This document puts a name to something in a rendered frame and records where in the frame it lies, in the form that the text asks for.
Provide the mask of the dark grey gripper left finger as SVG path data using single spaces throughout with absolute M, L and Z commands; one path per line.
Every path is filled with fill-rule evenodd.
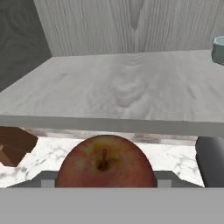
M 57 171 L 42 171 L 33 179 L 26 180 L 24 182 L 15 185 L 11 185 L 10 188 L 19 188 L 19 187 L 54 188 L 57 176 L 58 176 Z

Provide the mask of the dark grey rounded object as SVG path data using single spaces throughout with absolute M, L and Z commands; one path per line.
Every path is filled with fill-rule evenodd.
M 195 150 L 205 187 L 224 187 L 224 138 L 199 136 Z

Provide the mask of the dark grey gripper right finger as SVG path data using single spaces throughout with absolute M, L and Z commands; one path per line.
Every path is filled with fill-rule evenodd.
M 198 187 L 198 185 L 179 178 L 172 171 L 154 171 L 158 188 Z

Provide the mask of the red apple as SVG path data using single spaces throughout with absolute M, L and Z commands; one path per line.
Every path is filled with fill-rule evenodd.
M 156 187 L 151 164 L 130 140 L 114 135 L 90 137 L 64 159 L 57 187 Z

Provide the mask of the brown wooden block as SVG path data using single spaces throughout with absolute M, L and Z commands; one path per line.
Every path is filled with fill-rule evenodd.
M 16 167 L 37 142 L 36 136 L 23 129 L 0 126 L 0 163 Z

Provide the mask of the pale teal bowl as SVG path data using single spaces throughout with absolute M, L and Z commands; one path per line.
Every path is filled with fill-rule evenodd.
M 213 39 L 212 60 L 217 64 L 224 65 L 224 36 Z

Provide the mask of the pale grey wooden cabinet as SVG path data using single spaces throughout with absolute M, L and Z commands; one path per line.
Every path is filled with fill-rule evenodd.
M 0 126 L 224 137 L 224 0 L 0 0 Z

